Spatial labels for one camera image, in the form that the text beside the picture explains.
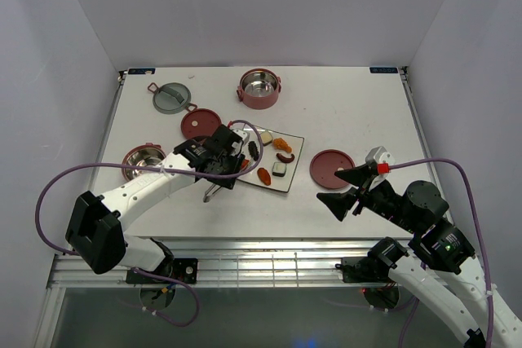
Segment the metal tongs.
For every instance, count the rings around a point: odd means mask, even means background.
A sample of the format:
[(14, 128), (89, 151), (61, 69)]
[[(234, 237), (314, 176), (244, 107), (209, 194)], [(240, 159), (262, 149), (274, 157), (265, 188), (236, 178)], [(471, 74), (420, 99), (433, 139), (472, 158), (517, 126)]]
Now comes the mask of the metal tongs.
[(222, 187), (218, 184), (212, 184), (204, 193), (203, 202), (210, 202), (213, 197), (222, 189)]

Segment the white square plate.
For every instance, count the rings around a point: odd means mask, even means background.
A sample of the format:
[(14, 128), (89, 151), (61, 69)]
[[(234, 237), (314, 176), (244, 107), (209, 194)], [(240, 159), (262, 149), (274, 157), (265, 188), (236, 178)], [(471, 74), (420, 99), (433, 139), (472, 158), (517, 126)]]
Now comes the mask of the white square plate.
[(256, 187), (288, 193), (299, 164), (305, 138), (256, 126), (263, 140), (263, 155), (255, 161), (250, 155), (249, 143), (255, 142), (257, 149), (260, 150), (257, 135), (252, 127), (246, 124), (240, 124), (235, 128), (244, 130), (249, 135), (249, 140), (242, 149), (248, 161), (246, 167), (249, 169), (257, 164), (255, 170), (242, 175), (239, 180)]

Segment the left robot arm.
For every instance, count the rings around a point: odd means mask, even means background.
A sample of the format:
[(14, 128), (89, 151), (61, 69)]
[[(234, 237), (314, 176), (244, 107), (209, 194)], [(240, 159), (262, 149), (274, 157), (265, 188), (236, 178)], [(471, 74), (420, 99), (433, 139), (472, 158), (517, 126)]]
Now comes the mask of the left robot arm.
[(161, 242), (128, 234), (153, 206), (201, 178), (233, 188), (249, 137), (221, 125), (208, 138), (188, 139), (159, 164), (124, 185), (95, 195), (81, 194), (73, 207), (65, 238), (97, 275), (114, 267), (139, 268), (155, 282), (168, 280), (174, 256)]

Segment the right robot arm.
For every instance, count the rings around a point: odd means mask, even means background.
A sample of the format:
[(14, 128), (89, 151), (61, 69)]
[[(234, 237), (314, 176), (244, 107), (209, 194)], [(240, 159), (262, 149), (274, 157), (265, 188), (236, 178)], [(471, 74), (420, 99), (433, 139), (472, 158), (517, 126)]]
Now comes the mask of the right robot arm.
[(341, 170), (337, 177), (351, 188), (316, 196), (339, 221), (367, 209), (413, 236), (407, 245), (384, 237), (360, 261), (342, 259), (343, 280), (404, 286), (465, 347), (519, 347), (521, 320), (493, 286), (485, 250), (475, 251), (445, 218), (449, 204), (434, 183), (417, 180), (398, 195), (385, 179), (393, 169), (366, 163)]

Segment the grey lunch box lid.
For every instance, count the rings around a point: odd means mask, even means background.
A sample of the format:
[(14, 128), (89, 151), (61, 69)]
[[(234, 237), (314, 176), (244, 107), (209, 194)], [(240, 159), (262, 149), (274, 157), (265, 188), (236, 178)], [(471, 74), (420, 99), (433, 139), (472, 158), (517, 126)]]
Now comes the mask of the grey lunch box lid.
[(153, 107), (159, 113), (173, 115), (183, 110), (191, 112), (197, 109), (192, 102), (191, 91), (182, 83), (170, 82), (159, 86), (152, 82), (147, 90), (153, 94)]

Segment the orange fried nugget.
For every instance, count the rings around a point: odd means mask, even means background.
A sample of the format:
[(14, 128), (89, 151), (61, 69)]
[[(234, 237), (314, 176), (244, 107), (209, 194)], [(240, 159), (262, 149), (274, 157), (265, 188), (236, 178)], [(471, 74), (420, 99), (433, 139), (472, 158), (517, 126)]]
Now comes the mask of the orange fried nugget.
[(263, 168), (263, 167), (258, 168), (257, 175), (263, 185), (270, 186), (272, 184), (272, 177), (265, 168)]

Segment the dark red lid right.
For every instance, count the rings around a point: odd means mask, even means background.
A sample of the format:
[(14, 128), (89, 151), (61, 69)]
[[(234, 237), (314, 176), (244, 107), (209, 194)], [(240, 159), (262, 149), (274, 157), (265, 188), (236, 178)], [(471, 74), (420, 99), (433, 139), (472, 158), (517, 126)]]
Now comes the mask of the dark red lid right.
[(346, 154), (335, 149), (327, 149), (318, 152), (311, 160), (309, 173), (312, 180), (319, 186), (328, 190), (338, 190), (349, 185), (335, 174), (340, 170), (353, 169), (355, 163)]

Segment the sushi roll yellow top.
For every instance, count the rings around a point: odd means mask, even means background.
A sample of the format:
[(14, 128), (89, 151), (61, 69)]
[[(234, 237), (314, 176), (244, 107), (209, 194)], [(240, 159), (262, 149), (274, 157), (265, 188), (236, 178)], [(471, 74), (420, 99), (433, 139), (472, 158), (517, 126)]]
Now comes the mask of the sushi roll yellow top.
[(261, 134), (261, 141), (263, 146), (267, 146), (273, 142), (273, 135), (270, 131), (265, 130)]

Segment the dark red sausage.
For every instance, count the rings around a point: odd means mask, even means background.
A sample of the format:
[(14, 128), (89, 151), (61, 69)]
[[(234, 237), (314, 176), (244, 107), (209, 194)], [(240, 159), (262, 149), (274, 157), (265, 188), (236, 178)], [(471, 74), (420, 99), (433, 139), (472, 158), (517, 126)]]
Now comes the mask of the dark red sausage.
[(291, 153), (288, 156), (288, 155), (285, 155), (283, 153), (278, 152), (276, 154), (276, 158), (277, 158), (278, 161), (280, 161), (282, 163), (289, 164), (289, 163), (292, 163), (295, 160), (295, 155), (293, 153)]

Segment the orange fried chicken piece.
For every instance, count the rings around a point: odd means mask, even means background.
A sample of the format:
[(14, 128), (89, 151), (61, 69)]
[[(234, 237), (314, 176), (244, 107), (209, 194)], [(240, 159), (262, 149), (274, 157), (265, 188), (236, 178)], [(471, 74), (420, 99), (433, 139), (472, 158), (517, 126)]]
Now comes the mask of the orange fried chicken piece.
[(292, 147), (283, 139), (283, 138), (276, 138), (272, 141), (272, 146), (278, 150), (283, 151), (286, 153), (292, 153)]

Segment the dark red inner lid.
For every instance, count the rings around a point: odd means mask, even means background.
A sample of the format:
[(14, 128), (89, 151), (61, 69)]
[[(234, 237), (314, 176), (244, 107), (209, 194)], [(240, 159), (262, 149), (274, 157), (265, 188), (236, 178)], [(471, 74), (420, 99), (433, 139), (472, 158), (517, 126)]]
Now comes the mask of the dark red inner lid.
[(222, 125), (219, 115), (207, 108), (197, 108), (187, 113), (180, 124), (186, 139), (211, 136)]

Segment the pink bowl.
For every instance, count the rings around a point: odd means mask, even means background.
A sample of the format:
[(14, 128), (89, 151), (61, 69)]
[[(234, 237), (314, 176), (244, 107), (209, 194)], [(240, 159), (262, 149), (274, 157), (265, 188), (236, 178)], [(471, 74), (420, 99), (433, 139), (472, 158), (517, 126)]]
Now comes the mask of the pink bowl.
[(237, 87), (239, 101), (254, 110), (272, 107), (280, 93), (281, 79), (265, 68), (254, 68), (244, 73)]
[(155, 166), (166, 158), (162, 147), (155, 143), (146, 143), (130, 150), (123, 158), (125, 166), (137, 166), (137, 169), (122, 169), (122, 176), (126, 181), (140, 176), (143, 167)]

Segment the pink bowl front left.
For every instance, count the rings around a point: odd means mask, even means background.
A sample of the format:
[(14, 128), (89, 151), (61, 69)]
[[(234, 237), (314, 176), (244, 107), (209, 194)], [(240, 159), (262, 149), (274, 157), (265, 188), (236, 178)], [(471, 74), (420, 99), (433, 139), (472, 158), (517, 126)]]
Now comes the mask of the pink bowl front left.
[(130, 150), (123, 158), (125, 166), (137, 166), (137, 169), (122, 169), (122, 176), (126, 181), (140, 176), (143, 167), (155, 166), (166, 158), (162, 147), (155, 143), (146, 143)]

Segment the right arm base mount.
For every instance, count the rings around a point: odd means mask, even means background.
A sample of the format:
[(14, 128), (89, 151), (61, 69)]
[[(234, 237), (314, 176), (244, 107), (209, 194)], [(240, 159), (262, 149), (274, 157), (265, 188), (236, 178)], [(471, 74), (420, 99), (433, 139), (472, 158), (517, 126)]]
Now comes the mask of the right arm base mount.
[(378, 258), (341, 258), (335, 264), (335, 269), (341, 273), (344, 283), (379, 283), (387, 284), (391, 282), (388, 274), (392, 269), (396, 269), (395, 262), (386, 263)]

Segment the aluminium frame rail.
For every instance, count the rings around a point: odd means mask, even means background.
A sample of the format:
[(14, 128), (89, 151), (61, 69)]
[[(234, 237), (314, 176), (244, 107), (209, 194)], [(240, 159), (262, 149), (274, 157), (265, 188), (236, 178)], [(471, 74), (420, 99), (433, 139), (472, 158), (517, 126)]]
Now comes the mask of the aluminium frame rail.
[[(196, 258), (197, 289), (337, 288), (335, 264), (358, 261), (379, 240), (172, 240), (175, 258)], [(80, 257), (55, 256), (47, 288), (132, 288), (128, 268), (96, 275)]]

